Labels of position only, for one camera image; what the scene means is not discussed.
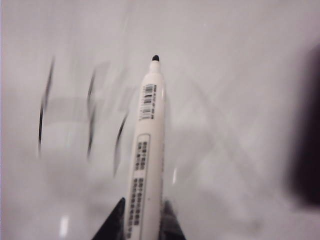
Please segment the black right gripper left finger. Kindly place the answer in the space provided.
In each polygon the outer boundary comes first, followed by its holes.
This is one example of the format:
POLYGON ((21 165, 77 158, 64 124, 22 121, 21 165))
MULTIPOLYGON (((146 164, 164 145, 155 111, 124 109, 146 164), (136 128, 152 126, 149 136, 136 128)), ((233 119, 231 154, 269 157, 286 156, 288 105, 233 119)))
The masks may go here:
POLYGON ((124 240, 124 214, 126 199, 122 197, 98 231, 93 240, 124 240))

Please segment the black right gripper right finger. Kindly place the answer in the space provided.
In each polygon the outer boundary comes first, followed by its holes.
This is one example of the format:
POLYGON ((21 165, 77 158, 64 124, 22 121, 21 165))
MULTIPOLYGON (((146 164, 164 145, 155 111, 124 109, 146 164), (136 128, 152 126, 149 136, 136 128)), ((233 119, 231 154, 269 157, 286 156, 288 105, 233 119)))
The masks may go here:
POLYGON ((169 200, 164 201, 161 214, 161 239, 162 240, 185 240, 173 206, 169 200))

